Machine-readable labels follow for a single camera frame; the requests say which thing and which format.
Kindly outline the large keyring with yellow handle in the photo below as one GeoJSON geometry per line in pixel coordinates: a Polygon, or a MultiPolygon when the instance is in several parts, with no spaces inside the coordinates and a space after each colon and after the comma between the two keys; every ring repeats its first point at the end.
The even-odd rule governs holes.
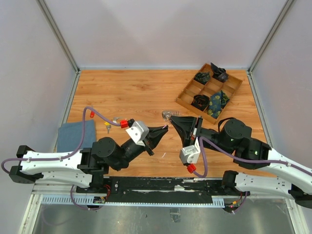
{"type": "Polygon", "coordinates": [[[180,112],[174,110],[164,110],[161,115],[164,121],[169,121],[171,116],[180,116],[180,112]]]}

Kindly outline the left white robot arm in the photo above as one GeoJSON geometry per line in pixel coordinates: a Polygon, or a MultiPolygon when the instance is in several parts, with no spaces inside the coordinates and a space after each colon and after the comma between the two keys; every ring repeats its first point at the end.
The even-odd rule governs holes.
{"type": "Polygon", "coordinates": [[[130,138],[122,145],[111,137],[103,137],[92,147],[75,153],[39,153],[28,146],[19,146],[17,158],[20,162],[11,167],[9,177],[20,184],[49,180],[99,193],[104,188],[103,176],[110,169],[126,169],[131,161],[144,152],[154,155],[153,150],[168,132],[168,126],[146,127],[136,121],[126,132],[130,138]]]}

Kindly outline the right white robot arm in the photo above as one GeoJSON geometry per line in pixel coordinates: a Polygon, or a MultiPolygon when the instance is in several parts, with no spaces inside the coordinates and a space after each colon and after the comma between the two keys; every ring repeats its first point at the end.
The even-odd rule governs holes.
{"type": "Polygon", "coordinates": [[[242,121],[234,117],[225,118],[218,123],[218,130],[203,128],[201,117],[171,116],[169,121],[181,138],[179,157],[189,173],[201,178],[207,176],[205,150],[210,149],[229,156],[242,168],[276,175],[276,178],[265,178],[225,171],[221,190],[226,195],[276,194],[293,199],[302,207],[312,207],[312,170],[253,138],[252,128],[242,121]]]}

